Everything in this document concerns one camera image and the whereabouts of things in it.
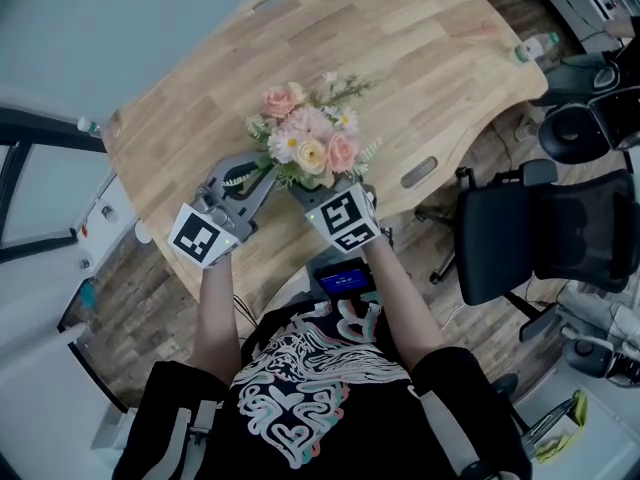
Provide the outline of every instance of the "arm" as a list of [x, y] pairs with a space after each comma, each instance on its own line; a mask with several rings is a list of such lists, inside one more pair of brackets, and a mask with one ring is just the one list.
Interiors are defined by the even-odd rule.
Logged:
[[636, 37], [635, 27], [637, 26], [639, 18], [616, 18], [606, 21], [604, 24], [604, 31], [610, 37], [619, 39], [622, 37]]
[[240, 371], [231, 254], [206, 269], [202, 276], [196, 338], [189, 363], [215, 375], [227, 386]]
[[384, 304], [393, 341], [409, 372], [444, 347], [440, 326], [383, 235], [363, 247]]

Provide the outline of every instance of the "yellow object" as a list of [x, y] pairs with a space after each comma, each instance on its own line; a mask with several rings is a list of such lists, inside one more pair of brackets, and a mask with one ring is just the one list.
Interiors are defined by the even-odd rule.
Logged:
[[562, 451], [566, 450], [582, 434], [587, 424], [587, 397], [582, 391], [576, 391], [573, 395], [576, 400], [576, 407], [571, 418], [580, 427], [573, 435], [553, 439], [545, 443], [536, 450], [536, 460], [539, 464], [548, 464], [555, 459]]

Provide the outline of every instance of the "person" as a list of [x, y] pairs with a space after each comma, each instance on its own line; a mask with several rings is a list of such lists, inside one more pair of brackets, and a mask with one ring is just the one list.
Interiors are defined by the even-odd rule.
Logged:
[[[604, 32], [613, 39], [634, 39], [640, 31], [640, 17], [616, 18], [605, 22]], [[549, 90], [534, 102], [536, 106], [587, 103], [595, 96], [623, 87], [640, 85], [640, 44], [632, 40], [616, 51], [586, 53], [562, 59], [545, 71]]]
[[200, 404], [213, 401], [195, 478], [411, 471], [455, 479], [419, 399], [433, 391], [499, 478], [530, 479], [509, 409], [471, 352], [447, 345], [389, 240], [380, 235], [363, 252], [384, 311], [366, 297], [303, 297], [264, 315], [242, 348], [231, 255], [206, 269], [189, 365], [154, 365], [113, 478], [160, 478], [145, 475], [163, 460], [179, 409], [198, 426]]

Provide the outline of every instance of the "wooden desk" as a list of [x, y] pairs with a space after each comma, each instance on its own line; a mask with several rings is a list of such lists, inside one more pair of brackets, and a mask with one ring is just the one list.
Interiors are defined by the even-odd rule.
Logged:
[[[362, 137], [383, 140], [365, 177], [381, 218], [414, 208], [495, 116], [547, 88], [536, 64], [508, 60], [518, 37], [485, 0], [285, 0], [254, 11], [261, 1], [118, 110], [105, 133], [136, 211], [195, 297], [201, 272], [174, 255], [167, 236], [213, 166], [255, 148], [244, 122], [270, 86], [317, 86], [326, 71], [377, 81], [357, 109]], [[403, 188], [401, 178], [430, 156], [435, 171]], [[235, 292], [257, 314], [326, 244], [287, 192], [272, 193], [256, 220], [260, 230], [233, 264]]]

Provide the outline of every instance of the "bottle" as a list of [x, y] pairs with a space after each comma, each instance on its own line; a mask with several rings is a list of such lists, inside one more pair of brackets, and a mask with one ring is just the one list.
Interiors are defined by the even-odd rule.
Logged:
[[92, 137], [96, 137], [97, 139], [102, 138], [100, 125], [95, 121], [92, 121], [88, 117], [81, 117], [80, 119], [78, 119], [78, 130], [80, 130], [81, 132], [86, 132]]
[[524, 64], [530, 60], [542, 57], [545, 53], [553, 50], [558, 44], [560, 44], [560, 38], [555, 32], [551, 32], [550, 34], [536, 34], [516, 46], [513, 50], [513, 55], [518, 63]]

